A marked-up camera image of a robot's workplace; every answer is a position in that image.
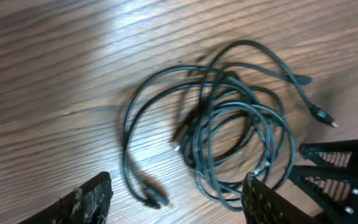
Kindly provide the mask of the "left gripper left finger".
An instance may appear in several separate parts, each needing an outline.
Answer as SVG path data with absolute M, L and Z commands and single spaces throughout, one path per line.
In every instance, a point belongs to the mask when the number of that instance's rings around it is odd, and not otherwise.
M 106 224 L 112 196 L 111 177 L 100 172 L 21 224 Z

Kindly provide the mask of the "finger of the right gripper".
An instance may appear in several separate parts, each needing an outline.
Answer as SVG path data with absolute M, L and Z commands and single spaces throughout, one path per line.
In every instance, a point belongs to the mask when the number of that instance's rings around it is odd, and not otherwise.
M 358 169 L 295 166 L 288 179 L 323 209 L 330 223 L 358 223 Z
M 299 152 L 317 166 L 358 168 L 358 139 L 301 144 Z

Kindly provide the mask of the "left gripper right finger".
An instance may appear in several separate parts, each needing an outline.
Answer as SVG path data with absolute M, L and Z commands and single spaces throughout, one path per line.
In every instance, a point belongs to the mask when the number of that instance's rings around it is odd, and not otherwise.
M 241 202 L 247 224 L 318 223 L 251 174 L 242 183 Z

